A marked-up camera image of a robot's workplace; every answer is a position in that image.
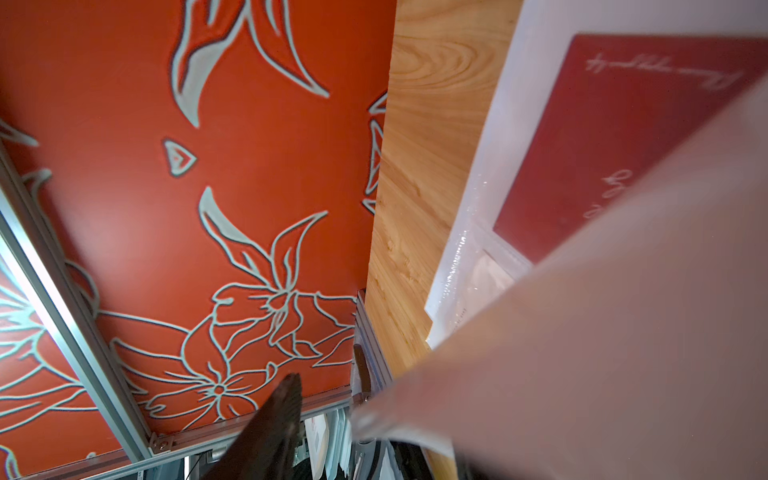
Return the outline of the white card red chinese text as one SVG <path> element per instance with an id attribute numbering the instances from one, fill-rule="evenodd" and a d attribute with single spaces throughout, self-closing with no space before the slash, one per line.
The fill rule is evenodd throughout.
<path id="1" fill-rule="evenodd" d="M 514 279 L 489 255 L 482 254 L 475 262 L 456 301 L 456 314 L 463 323 L 511 287 Z"/>

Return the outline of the red card white script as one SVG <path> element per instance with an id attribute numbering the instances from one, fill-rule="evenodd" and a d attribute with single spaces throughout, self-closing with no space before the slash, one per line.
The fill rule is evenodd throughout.
<path id="1" fill-rule="evenodd" d="M 495 233 L 541 261 L 766 71 L 759 37 L 574 36 Z"/>

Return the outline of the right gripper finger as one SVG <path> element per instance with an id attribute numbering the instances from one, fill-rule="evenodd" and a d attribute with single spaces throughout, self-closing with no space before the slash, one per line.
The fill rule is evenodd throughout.
<path id="1" fill-rule="evenodd" d="M 291 373 L 279 383 L 203 479 L 290 479 L 301 410 L 301 378 Z"/>

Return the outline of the white photo album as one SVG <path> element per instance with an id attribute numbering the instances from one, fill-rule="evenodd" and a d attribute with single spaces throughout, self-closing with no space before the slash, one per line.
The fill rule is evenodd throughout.
<path id="1" fill-rule="evenodd" d="M 767 5 L 531 1 L 428 297 L 353 416 L 515 479 L 767 475 Z"/>

